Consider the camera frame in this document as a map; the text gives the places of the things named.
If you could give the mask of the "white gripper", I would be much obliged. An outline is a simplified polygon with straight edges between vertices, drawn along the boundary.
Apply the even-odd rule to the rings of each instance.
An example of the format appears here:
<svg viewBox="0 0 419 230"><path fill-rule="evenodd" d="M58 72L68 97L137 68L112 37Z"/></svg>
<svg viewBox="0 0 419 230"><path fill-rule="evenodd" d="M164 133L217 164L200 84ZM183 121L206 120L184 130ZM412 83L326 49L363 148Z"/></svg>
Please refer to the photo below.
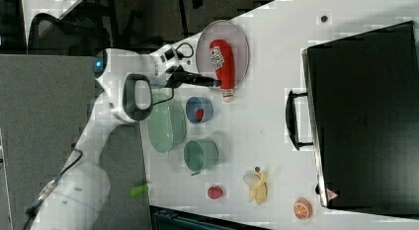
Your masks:
<svg viewBox="0 0 419 230"><path fill-rule="evenodd" d="M166 44L150 53L155 63L155 72L150 80L153 89L179 88L182 84L219 87L220 80L187 72L180 63L179 52L172 44Z"/></svg>

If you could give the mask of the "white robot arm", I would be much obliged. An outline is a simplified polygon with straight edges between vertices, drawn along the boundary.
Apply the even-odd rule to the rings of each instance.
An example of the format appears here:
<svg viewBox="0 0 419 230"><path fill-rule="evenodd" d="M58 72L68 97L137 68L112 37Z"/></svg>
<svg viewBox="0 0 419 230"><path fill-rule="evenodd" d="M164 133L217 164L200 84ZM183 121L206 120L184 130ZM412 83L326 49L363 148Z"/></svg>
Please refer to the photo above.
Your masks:
<svg viewBox="0 0 419 230"><path fill-rule="evenodd" d="M147 119L157 105L154 89L221 85L218 79L185 70L181 57L171 44L148 54L106 48L96 55L94 78L103 92L63 169L27 209L23 230L93 228L111 189L99 161L114 129Z"/></svg>

